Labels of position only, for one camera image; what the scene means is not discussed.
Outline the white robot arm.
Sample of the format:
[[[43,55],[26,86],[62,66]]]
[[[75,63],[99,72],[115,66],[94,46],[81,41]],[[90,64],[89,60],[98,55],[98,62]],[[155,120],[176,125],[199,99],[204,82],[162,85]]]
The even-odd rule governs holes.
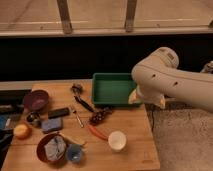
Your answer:
[[[137,84],[129,104],[148,103],[165,108],[165,95],[213,113],[213,74],[178,70],[174,50],[160,47],[132,69]]]

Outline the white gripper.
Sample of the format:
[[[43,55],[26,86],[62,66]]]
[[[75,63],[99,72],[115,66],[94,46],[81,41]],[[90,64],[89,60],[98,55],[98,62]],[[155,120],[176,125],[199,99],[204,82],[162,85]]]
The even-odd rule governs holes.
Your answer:
[[[153,104],[161,109],[165,108],[166,101],[163,94],[159,92],[152,91],[151,89],[146,89],[141,91],[139,88],[134,89],[129,97],[128,97],[129,104],[138,104],[138,103],[145,103],[145,104]]]

